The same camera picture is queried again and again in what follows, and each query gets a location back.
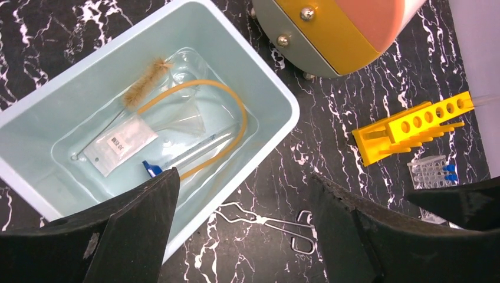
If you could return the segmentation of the white sachet packet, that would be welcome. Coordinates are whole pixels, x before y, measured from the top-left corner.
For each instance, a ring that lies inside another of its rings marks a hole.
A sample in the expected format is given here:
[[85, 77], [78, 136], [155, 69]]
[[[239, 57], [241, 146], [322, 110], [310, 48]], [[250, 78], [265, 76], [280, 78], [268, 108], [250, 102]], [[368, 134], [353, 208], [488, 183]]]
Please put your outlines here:
[[156, 138], [158, 134], [140, 116], [134, 114], [99, 135], [83, 153], [107, 177]]

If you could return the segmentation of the large glass test tube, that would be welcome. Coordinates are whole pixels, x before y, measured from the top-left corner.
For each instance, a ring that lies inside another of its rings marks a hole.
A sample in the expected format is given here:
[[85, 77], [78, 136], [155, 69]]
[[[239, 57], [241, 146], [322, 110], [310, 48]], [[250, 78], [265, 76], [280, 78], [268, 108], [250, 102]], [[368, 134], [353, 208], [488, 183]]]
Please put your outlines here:
[[499, 103], [499, 94], [489, 94], [484, 96], [471, 97], [473, 107], [487, 106]]

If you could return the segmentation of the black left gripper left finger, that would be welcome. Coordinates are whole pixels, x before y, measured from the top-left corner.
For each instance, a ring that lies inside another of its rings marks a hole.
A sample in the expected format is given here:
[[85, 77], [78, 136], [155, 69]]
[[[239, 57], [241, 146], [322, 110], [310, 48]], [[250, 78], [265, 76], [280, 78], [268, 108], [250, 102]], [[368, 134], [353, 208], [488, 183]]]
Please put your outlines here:
[[1, 233], [2, 282], [157, 282], [180, 191], [176, 169], [41, 228]]

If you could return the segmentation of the tan rubber tube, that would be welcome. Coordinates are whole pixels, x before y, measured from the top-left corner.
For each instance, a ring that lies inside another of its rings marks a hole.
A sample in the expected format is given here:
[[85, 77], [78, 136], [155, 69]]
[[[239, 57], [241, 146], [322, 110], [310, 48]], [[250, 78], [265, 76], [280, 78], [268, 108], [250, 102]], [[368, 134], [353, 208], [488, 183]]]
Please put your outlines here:
[[136, 113], [144, 114], [147, 110], [153, 109], [153, 114], [157, 118], [154, 123], [156, 124], [157, 122], [166, 121], [191, 98], [196, 99], [205, 124], [206, 133], [196, 137], [172, 130], [156, 131], [166, 141], [173, 142], [172, 149], [162, 150], [159, 157], [159, 161], [161, 162], [159, 166], [225, 127], [239, 123], [240, 129], [233, 138], [209, 151], [186, 167], [179, 169], [182, 171], [180, 175], [182, 180], [225, 158], [238, 145], [241, 138], [243, 138], [248, 124], [245, 106], [239, 96], [227, 85], [212, 80], [193, 80], [179, 84], [144, 103], [136, 110]]

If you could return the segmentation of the clear plastic funnel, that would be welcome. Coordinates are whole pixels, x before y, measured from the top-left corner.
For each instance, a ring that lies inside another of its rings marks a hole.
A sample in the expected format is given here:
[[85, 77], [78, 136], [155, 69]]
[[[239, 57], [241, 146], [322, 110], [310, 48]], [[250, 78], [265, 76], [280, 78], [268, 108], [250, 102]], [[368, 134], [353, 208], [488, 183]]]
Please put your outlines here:
[[205, 124], [195, 98], [189, 99], [166, 121], [151, 126], [153, 131], [172, 130], [192, 136], [206, 133]]

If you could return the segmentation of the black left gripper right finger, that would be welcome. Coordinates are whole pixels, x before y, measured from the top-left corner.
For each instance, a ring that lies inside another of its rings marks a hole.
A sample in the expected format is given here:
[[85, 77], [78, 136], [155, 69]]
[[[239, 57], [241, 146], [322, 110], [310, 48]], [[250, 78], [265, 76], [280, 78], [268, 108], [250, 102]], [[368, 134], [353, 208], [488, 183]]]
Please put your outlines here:
[[318, 174], [309, 191], [330, 282], [499, 281], [499, 228], [427, 223]]

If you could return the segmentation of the clear glass beaker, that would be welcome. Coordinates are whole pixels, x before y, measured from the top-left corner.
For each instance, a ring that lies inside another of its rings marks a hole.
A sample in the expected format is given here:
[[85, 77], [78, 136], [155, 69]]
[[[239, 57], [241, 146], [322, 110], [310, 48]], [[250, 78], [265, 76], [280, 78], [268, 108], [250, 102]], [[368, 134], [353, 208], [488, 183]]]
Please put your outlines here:
[[179, 84], [208, 77], [208, 64], [198, 52], [184, 47], [172, 54], [167, 60], [172, 66], [166, 74], [161, 90], [166, 91]]

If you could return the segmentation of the blue capped test tube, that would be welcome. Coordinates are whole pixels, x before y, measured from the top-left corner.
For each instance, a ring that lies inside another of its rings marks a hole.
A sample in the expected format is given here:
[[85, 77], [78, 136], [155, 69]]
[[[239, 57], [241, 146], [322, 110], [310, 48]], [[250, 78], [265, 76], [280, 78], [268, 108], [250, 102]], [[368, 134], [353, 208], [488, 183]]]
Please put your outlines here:
[[454, 164], [448, 164], [448, 165], [442, 167], [442, 171], [445, 174], [455, 174], [456, 173], [456, 166]]

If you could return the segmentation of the graduated cylinder blue base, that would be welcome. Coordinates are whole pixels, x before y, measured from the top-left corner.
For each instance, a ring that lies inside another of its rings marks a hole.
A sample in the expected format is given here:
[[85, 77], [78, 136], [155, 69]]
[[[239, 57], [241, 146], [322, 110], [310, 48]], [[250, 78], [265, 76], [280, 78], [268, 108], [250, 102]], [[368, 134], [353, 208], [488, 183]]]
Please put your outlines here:
[[209, 151], [220, 146], [227, 140], [233, 138], [233, 136], [238, 133], [239, 129], [240, 129], [239, 123], [234, 123], [228, 127], [225, 127], [224, 129], [219, 130], [218, 132], [207, 137], [206, 139], [200, 141], [198, 144], [192, 146], [190, 149], [178, 155], [177, 157], [170, 159], [161, 166], [156, 164], [150, 164], [145, 160], [142, 161], [142, 164], [146, 172], [150, 175], [150, 177], [155, 177], [161, 174], [163, 171], [171, 169], [172, 167], [182, 169], [187, 165], [191, 164], [192, 162], [194, 162], [195, 160], [199, 159]]

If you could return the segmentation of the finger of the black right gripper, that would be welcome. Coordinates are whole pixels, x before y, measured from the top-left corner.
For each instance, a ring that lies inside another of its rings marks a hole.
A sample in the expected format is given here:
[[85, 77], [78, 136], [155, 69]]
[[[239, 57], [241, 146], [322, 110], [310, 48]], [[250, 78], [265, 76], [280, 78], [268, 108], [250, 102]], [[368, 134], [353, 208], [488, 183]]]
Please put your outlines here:
[[488, 231], [499, 228], [499, 177], [451, 187], [412, 190], [410, 203], [461, 228]]

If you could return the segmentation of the metal crucible tongs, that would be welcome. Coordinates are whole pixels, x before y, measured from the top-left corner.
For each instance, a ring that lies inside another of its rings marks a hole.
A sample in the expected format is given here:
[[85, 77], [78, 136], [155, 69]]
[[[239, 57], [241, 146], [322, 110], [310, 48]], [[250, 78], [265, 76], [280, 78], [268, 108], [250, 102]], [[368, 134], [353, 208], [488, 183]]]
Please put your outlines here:
[[[245, 217], [240, 217], [237, 216], [235, 218], [229, 218], [227, 214], [223, 212], [224, 208], [227, 207], [235, 207], [237, 211], [245, 215]], [[244, 209], [238, 202], [227, 202], [221, 204], [216, 210], [213, 211], [215, 214], [221, 216], [227, 223], [237, 223], [237, 222], [244, 222], [244, 223], [249, 223], [249, 224], [259, 224], [262, 226], [266, 226], [270, 229], [274, 229], [276, 231], [280, 231], [284, 234], [288, 234], [291, 236], [291, 241], [290, 241], [290, 248], [292, 251], [303, 254], [303, 255], [312, 255], [315, 250], [315, 241], [307, 237], [301, 233], [294, 232], [292, 230], [286, 229], [285, 227], [288, 226], [294, 226], [298, 228], [307, 228], [310, 230], [314, 229], [314, 225], [306, 223], [306, 222], [301, 222], [301, 218], [303, 216], [312, 216], [312, 212], [309, 210], [301, 210], [299, 211], [296, 220], [295, 221], [286, 221], [283, 219], [277, 219], [277, 218], [272, 218], [272, 217], [267, 217], [267, 216], [261, 216], [251, 210], [246, 210]], [[297, 240], [302, 239], [305, 240], [309, 243], [309, 248], [308, 249], [300, 249], [297, 245]]]

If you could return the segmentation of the test tube brush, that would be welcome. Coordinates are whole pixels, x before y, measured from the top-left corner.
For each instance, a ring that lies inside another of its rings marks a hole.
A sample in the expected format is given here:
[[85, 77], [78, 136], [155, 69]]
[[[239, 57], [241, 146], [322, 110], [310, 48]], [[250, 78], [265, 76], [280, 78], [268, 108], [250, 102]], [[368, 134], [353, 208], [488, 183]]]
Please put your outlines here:
[[121, 96], [123, 109], [92, 138], [79, 152], [71, 156], [71, 161], [79, 159], [79, 155], [102, 133], [104, 133], [125, 111], [134, 112], [147, 95], [155, 88], [158, 81], [166, 75], [168, 70], [174, 66], [174, 63], [155, 58], [153, 62], [146, 68], [144, 74], [133, 83], [126, 92]]

